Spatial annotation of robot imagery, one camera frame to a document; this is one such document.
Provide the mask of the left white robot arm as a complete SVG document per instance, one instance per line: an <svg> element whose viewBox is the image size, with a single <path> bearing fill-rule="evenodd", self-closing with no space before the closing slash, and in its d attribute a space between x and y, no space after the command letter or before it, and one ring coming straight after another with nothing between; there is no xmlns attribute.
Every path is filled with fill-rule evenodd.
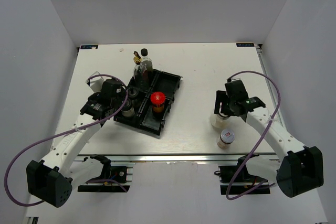
<svg viewBox="0 0 336 224"><path fill-rule="evenodd" d="M71 192L84 183L109 182L113 176L111 161L93 154L74 165L73 162L103 127L105 122L126 105L128 92L125 84L112 76L103 80L100 74L87 80L93 94L60 142L40 161L31 161L26 168L28 191L42 201L61 207Z"/></svg>

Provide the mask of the red lid sauce jar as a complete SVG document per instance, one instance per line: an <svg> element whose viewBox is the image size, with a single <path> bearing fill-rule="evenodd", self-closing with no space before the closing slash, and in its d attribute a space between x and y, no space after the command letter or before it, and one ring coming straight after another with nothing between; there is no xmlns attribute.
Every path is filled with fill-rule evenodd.
<svg viewBox="0 0 336 224"><path fill-rule="evenodd" d="M155 116L159 116L164 111L165 106L165 94L161 91L156 91L151 94L150 97L152 103L152 111Z"/></svg>

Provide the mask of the black lid pepper shaker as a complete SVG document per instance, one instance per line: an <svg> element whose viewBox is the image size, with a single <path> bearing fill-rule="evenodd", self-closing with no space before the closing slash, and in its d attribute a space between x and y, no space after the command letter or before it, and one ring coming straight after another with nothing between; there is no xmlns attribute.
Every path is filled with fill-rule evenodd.
<svg viewBox="0 0 336 224"><path fill-rule="evenodd" d="M125 118L132 118L135 115L133 103L130 99L127 99L124 106L121 109L121 113Z"/></svg>

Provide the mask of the black lid spice shaker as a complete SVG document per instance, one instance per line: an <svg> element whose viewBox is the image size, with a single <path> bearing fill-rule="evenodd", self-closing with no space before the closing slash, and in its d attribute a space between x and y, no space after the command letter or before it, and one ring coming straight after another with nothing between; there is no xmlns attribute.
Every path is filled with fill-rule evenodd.
<svg viewBox="0 0 336 224"><path fill-rule="evenodd" d="M139 90L135 87L129 87L128 88L128 97L130 101L132 102L132 105L135 108L138 108L140 106L140 101L139 101Z"/></svg>

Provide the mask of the right blue corner label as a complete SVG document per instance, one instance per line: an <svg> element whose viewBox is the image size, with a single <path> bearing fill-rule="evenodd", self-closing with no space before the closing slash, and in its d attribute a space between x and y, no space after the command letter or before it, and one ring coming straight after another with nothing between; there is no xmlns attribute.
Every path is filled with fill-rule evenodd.
<svg viewBox="0 0 336 224"><path fill-rule="evenodd" d="M254 43L251 42L237 42L236 43L237 47L254 47Z"/></svg>

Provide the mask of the blue corner label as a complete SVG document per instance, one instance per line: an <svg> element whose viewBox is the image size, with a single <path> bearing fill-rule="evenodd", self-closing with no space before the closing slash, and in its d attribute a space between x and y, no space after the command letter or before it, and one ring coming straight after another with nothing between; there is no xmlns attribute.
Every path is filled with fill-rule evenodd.
<svg viewBox="0 0 336 224"><path fill-rule="evenodd" d="M251 42L237 42L236 43L237 47L254 47L254 43Z"/></svg>
<svg viewBox="0 0 336 224"><path fill-rule="evenodd" d="M81 50L91 50L91 49L97 49L98 45L81 45Z"/></svg>

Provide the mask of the aluminium table rail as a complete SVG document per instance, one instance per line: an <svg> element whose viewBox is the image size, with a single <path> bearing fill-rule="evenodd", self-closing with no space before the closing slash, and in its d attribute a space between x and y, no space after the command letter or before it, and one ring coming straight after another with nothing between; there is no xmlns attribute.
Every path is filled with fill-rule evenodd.
<svg viewBox="0 0 336 224"><path fill-rule="evenodd" d="M218 154L103 154L113 162L231 162L236 161L246 153L218 153Z"/></svg>

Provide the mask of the clear glass jar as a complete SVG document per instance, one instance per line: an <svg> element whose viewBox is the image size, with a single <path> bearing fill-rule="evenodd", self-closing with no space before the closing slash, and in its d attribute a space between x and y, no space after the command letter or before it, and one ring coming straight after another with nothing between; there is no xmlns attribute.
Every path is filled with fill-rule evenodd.
<svg viewBox="0 0 336 224"><path fill-rule="evenodd" d="M224 129L229 125L229 117L223 117L219 114L212 114L209 120L211 125L217 129Z"/></svg>

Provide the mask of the dark soy sauce bottle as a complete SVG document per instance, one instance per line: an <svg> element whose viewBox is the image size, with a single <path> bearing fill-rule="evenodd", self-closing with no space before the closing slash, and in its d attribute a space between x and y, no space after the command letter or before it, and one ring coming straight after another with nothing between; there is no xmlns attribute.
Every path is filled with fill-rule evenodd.
<svg viewBox="0 0 336 224"><path fill-rule="evenodd" d="M141 56L142 77L148 84L151 84L153 79L153 64L152 60L148 57L148 50L146 48L141 49Z"/></svg>

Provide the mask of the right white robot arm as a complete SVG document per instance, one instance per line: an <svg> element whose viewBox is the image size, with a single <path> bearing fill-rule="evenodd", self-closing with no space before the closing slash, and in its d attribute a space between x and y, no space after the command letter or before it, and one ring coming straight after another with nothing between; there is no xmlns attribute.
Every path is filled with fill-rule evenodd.
<svg viewBox="0 0 336 224"><path fill-rule="evenodd" d="M278 161L256 155L253 151L241 157L230 180L247 182L253 177L276 184L289 198L324 184L322 152L308 147L274 120L258 97L249 97L241 80L229 80L225 90L216 92L214 114L222 118L236 116L254 128L278 157Z"/></svg>

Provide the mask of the clear glass oil bottle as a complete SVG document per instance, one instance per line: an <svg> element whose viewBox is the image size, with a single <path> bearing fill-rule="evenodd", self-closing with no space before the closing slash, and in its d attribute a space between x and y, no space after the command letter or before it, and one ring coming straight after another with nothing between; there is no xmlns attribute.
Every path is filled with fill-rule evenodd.
<svg viewBox="0 0 336 224"><path fill-rule="evenodd" d="M133 61L135 63L135 66L133 69L133 78L134 78L136 86L140 87L143 83L143 78L142 78L142 73L141 73L142 72L141 70L142 58L140 57L137 51L134 51L133 54L134 54Z"/></svg>

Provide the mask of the silver lid spice jar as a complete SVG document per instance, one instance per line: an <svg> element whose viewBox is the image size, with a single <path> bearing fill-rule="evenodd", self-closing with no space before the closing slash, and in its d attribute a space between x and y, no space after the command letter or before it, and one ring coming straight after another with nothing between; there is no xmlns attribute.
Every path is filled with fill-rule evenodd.
<svg viewBox="0 0 336 224"><path fill-rule="evenodd" d="M223 129L217 139L217 146L222 149L229 148L235 140L235 134L232 130Z"/></svg>

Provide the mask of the left blue corner label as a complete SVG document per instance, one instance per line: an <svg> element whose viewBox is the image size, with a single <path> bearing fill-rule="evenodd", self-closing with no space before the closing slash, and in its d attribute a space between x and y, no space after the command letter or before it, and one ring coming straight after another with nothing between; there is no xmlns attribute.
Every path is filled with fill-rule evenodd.
<svg viewBox="0 0 336 224"><path fill-rule="evenodd" d="M91 49L97 49L98 45L81 45L81 50L91 50Z"/></svg>

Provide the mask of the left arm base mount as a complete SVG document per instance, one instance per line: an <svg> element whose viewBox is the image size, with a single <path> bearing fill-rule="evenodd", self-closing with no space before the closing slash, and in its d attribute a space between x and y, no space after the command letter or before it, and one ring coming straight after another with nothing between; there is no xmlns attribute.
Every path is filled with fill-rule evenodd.
<svg viewBox="0 0 336 224"><path fill-rule="evenodd" d="M91 178L77 188L79 193L127 193L133 176L133 167L126 164L116 164L105 156L92 155L85 157L86 161L98 161L102 165L98 176Z"/></svg>

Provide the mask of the black four-compartment tray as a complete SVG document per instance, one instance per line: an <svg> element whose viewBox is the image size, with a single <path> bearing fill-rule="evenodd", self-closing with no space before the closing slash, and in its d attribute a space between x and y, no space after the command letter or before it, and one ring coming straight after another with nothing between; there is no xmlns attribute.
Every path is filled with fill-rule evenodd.
<svg viewBox="0 0 336 224"><path fill-rule="evenodd" d="M155 135L160 135L161 129L164 128L166 116L174 102L175 93L180 87L181 78L181 76L155 69L153 70L152 83L146 89L137 87L134 79L131 78L128 83L128 88L135 87L139 90L140 106L138 108L134 107L134 117L125 118L120 111L114 117L114 121ZM156 91L161 91L165 94L164 111L159 116L153 114L150 100L151 94Z"/></svg>

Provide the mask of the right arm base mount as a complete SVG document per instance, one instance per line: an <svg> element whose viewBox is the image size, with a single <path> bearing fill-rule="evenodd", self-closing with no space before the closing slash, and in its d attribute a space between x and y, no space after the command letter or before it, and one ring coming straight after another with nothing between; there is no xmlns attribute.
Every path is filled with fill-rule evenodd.
<svg viewBox="0 0 336 224"><path fill-rule="evenodd" d="M216 171L214 171L214 175L219 177L220 181L220 194L226 195L226 190L228 188L229 182L236 172L238 166L226 165L220 166ZM258 185L264 179L258 176L249 175L244 169L239 173L237 178L234 180L234 183L230 189L229 195L236 196L239 195L250 188ZM263 183L258 189L249 192L249 195L268 195L270 194L270 188L268 181Z"/></svg>

